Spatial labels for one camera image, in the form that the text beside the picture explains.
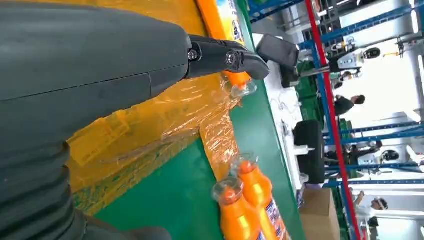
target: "orange bottle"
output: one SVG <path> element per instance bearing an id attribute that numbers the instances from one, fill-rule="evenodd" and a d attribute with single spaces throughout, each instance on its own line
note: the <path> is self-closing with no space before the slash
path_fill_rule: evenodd
<path id="1" fill-rule="evenodd" d="M 245 45 L 235 0 L 197 0 L 197 5 L 212 38 Z M 224 71 L 224 74 L 232 85 L 231 95 L 235 97 L 249 95 L 257 89 L 246 72 Z"/>
<path id="2" fill-rule="evenodd" d="M 273 198 L 273 185 L 258 167 L 252 153 L 235 156 L 231 168 L 244 184 L 243 196 L 256 208 L 260 227 L 267 240 L 289 240 L 289 234 Z"/>
<path id="3" fill-rule="evenodd" d="M 227 177 L 212 189 L 221 208 L 221 229 L 225 240 L 265 240 L 255 209 L 243 197 L 243 183 Z"/>

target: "red pole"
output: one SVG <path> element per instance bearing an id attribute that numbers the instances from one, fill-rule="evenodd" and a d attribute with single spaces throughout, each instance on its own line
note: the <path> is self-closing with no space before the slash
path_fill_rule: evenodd
<path id="1" fill-rule="evenodd" d="M 315 15 L 314 15 L 314 10 L 312 8 L 311 0 L 305 0 L 305 4 L 307 9 L 307 14 L 309 16 L 313 40 L 315 41 L 315 44 L 316 44 L 316 49 L 318 51 L 321 65 L 324 66 L 327 64 L 326 55 L 324 53 L 323 43 L 321 42 L 320 32 L 318 31 L 317 24 L 315 23 Z M 341 179 L 343 183 L 342 187 L 344 188 L 345 194 L 347 194 L 347 210 L 350 212 L 351 223 L 353 223 L 353 228 L 355 229 L 356 239 L 360 240 L 361 234 L 358 228 L 358 221 L 355 215 L 355 208 L 354 208 L 354 203 L 352 201 L 351 191 L 349 190 L 349 187 L 348 187 L 348 172 L 346 171 L 345 162 L 343 160 L 342 144 L 340 142 L 339 129 L 336 123 L 336 112 L 334 110 L 334 103 L 333 103 L 334 96 L 333 96 L 333 91 L 332 91 L 332 87 L 330 83 L 330 74 L 328 72 L 325 72 L 323 75 L 324 75 L 324 84 L 325 84 L 326 93 L 322 92 L 322 94 L 327 95 L 327 103 L 328 103 L 329 114 L 331 119 L 331 128 L 334 134 L 334 144 L 335 144 L 335 149 L 337 152 L 338 164 L 340 166 L 340 174 L 341 174 Z"/>

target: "gray robot arm casing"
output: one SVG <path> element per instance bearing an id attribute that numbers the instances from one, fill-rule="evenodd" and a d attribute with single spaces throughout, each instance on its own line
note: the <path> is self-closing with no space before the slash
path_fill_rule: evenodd
<path id="1" fill-rule="evenodd" d="M 0 3 L 0 154 L 67 140 L 188 71 L 179 26 L 95 7 Z"/>

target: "robotic arm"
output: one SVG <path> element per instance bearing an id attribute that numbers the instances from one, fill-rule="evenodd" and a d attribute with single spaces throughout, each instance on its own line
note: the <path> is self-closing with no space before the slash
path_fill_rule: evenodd
<path id="1" fill-rule="evenodd" d="M 236 42 L 114 9 L 1 2 L 0 33 L 0 239 L 134 239 L 74 209 L 66 140 L 182 79 L 269 73 Z"/>

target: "cardboard box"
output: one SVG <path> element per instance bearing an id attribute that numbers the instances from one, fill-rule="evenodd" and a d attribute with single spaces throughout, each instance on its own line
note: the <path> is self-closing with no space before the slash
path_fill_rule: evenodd
<path id="1" fill-rule="evenodd" d="M 330 188 L 305 189 L 300 219 L 307 240 L 340 240 L 340 226 Z"/>

